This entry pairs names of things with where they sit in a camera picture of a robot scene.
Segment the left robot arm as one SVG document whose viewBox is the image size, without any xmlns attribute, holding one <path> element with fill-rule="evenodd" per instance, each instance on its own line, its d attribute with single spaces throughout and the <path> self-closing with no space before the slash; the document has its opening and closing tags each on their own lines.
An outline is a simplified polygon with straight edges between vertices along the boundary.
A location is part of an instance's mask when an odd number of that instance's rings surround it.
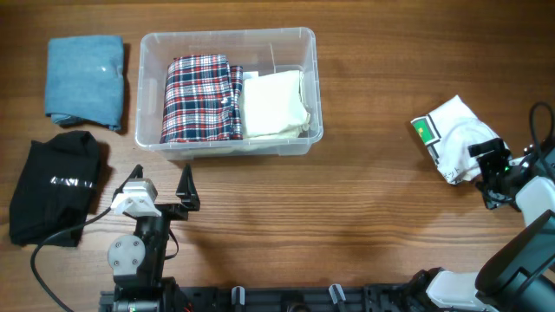
<svg viewBox="0 0 555 312">
<path fill-rule="evenodd" d="M 135 220 L 134 233 L 116 238 L 108 249 L 108 264 L 115 283 L 112 293 L 101 293 L 100 311 L 192 311 L 191 300 L 173 277 L 164 277 L 167 242 L 174 239 L 172 221 L 186 221 L 200 209 L 199 194 L 190 165 L 183 169 L 174 204 L 157 204 L 158 192 L 137 165 L 116 189 L 110 208 L 116 215 Z"/>
</svg>

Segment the plaid shirt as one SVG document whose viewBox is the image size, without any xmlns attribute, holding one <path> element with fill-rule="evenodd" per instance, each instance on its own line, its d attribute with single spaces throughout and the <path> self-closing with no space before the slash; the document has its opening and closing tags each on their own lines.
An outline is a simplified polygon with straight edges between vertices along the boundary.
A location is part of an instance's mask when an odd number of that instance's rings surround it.
<svg viewBox="0 0 555 312">
<path fill-rule="evenodd" d="M 242 140 L 244 70 L 225 55 L 188 55 L 167 68 L 160 143 Z"/>
</svg>

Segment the cream cloth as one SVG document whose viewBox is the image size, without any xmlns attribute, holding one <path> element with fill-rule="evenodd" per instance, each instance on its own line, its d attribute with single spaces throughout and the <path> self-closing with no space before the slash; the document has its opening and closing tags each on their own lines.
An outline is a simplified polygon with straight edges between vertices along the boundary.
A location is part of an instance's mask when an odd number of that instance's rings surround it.
<svg viewBox="0 0 555 312">
<path fill-rule="evenodd" d="M 301 71 L 289 70 L 244 81 L 239 108 L 245 139 L 289 139 L 308 130 L 302 78 Z"/>
</svg>

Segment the black garment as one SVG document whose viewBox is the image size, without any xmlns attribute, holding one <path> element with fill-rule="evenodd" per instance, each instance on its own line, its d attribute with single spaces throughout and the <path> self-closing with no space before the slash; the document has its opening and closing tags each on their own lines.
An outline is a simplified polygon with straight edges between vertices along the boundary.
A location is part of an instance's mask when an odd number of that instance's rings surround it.
<svg viewBox="0 0 555 312">
<path fill-rule="evenodd" d="M 100 171 L 100 148 L 88 131 L 33 140 L 10 202 L 10 241 L 39 244 L 84 223 Z"/>
</svg>

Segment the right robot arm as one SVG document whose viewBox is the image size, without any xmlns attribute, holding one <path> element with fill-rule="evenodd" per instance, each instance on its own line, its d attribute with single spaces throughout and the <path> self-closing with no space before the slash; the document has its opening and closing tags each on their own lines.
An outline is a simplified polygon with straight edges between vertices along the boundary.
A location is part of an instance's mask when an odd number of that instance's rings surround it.
<svg viewBox="0 0 555 312">
<path fill-rule="evenodd" d="M 554 139 L 513 159 L 501 139 L 468 148 L 481 179 L 476 188 L 488 209 L 510 205 L 525 228 L 479 272 L 423 271 L 404 290 L 408 311 L 552 311 L 554 283 Z"/>
</svg>

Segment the white t-shirt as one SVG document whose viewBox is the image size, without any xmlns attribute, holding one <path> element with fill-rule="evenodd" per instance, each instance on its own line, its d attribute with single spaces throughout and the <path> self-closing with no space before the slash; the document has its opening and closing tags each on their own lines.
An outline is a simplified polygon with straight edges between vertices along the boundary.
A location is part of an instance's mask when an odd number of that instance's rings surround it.
<svg viewBox="0 0 555 312">
<path fill-rule="evenodd" d="M 468 151 L 471 145 L 499 137 L 458 95 L 410 123 L 450 185 L 469 182 L 480 175 L 478 162 Z"/>
</svg>

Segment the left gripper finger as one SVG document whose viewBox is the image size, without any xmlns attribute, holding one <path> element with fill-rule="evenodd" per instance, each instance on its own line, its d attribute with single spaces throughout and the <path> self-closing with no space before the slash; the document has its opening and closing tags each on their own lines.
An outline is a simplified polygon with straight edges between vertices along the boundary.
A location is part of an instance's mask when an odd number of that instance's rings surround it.
<svg viewBox="0 0 555 312">
<path fill-rule="evenodd" d="M 192 168 L 186 164 L 176 189 L 176 196 L 183 205 L 199 205 L 199 194 L 193 182 Z"/>
<path fill-rule="evenodd" d="M 136 165 L 135 168 L 131 171 L 131 173 L 127 176 L 127 178 L 122 182 L 122 184 L 114 191 L 114 195 L 123 193 L 123 188 L 130 179 L 142 179 L 142 178 L 143 178 L 143 167 L 142 165 Z"/>
</svg>

